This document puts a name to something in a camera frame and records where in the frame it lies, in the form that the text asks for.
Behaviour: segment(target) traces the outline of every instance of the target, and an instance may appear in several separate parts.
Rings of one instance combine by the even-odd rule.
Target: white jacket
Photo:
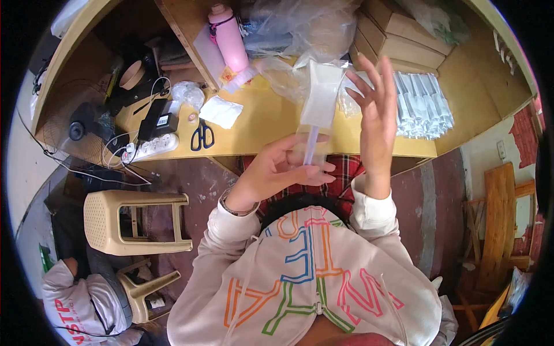
[[[218,204],[171,310],[170,343],[294,345],[323,314],[347,333],[429,345],[439,330],[439,297],[400,242],[392,197],[364,195],[364,179],[352,182],[355,232],[310,206],[259,234],[254,213],[238,217]]]
[[[42,280],[44,310],[51,324],[78,330],[56,328],[68,344],[100,345],[100,342],[114,337],[92,337],[81,332],[106,335],[105,328],[111,326],[114,326],[111,334],[127,329],[121,303],[100,274],[89,275],[86,280],[74,283],[73,274],[60,260]]]

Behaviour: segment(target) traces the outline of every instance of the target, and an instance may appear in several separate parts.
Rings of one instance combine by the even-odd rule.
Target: red checkered cloth
[[[254,156],[243,156],[242,171],[252,163]],[[260,202],[260,208],[258,209],[258,215],[260,217],[265,216],[268,211],[268,203],[277,201],[285,196],[298,192],[307,192],[316,195],[322,195],[329,198],[337,199],[337,207],[343,212],[344,215],[350,216],[352,213],[352,205],[354,204],[354,194],[350,183],[358,175],[366,171],[359,155],[327,155],[327,162],[334,164],[337,168],[334,172],[330,172],[329,175],[336,177],[337,179],[330,184],[323,184],[322,186],[305,186],[294,184],[280,193]]]

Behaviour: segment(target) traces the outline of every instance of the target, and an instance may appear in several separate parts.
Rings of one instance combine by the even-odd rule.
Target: brown cardboard box
[[[366,15],[366,18],[373,19],[385,35],[393,34],[407,38],[444,55],[448,55],[453,48],[453,46],[429,34],[394,0],[365,0],[360,6],[360,10]]]
[[[411,63],[436,69],[446,56],[421,43],[410,39],[382,33],[377,25],[363,13],[358,14],[357,31],[365,38],[376,56],[387,55],[389,58],[409,61]],[[363,49],[364,44],[358,37],[356,47]]]
[[[379,69],[379,63],[377,62],[377,55],[375,54],[375,52],[373,52],[373,50],[370,50],[368,53],[368,48],[371,49],[371,47],[369,47],[369,45],[367,44],[364,44],[363,42],[361,44],[362,44],[362,47],[365,47],[366,53],[364,53],[364,55],[367,56],[372,63],[374,64],[377,63],[377,69]],[[362,71],[363,68],[359,65],[358,58],[357,58],[358,48],[356,47],[356,40],[350,46],[348,53],[350,54],[350,58],[352,59],[352,65],[354,66],[356,71]],[[390,59],[390,60],[391,60],[392,69],[394,71],[400,71],[405,73],[432,73],[437,77],[439,76],[439,73],[437,70],[427,66],[418,65],[418,64],[410,63],[408,61],[403,61],[398,59]]]

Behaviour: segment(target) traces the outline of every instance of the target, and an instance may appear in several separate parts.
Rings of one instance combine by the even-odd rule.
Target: plastic stool
[[[136,207],[171,205],[175,241],[149,241],[139,236]],[[166,194],[124,190],[89,193],[83,207],[85,235],[90,247],[116,256],[153,255],[168,252],[191,251],[192,240],[181,237],[179,207],[188,205],[187,194]],[[121,236],[119,209],[131,207],[133,237]]]
[[[133,323],[146,323],[154,321],[156,318],[160,318],[163,315],[168,314],[171,310],[170,308],[150,317],[145,297],[181,277],[179,271],[175,270],[164,276],[160,276],[137,285],[127,275],[125,275],[125,273],[135,270],[143,265],[147,265],[148,263],[150,263],[150,259],[145,259],[127,268],[120,269],[116,274],[119,282],[125,290],[125,293],[127,294],[127,299],[129,300],[129,305],[131,306],[131,311],[133,313]]]

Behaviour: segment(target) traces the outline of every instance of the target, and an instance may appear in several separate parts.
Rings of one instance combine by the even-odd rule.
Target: electrical outlet
[[[498,156],[500,156],[502,163],[506,163],[506,148],[504,147],[504,141],[498,141],[496,143],[496,148],[498,149]]]

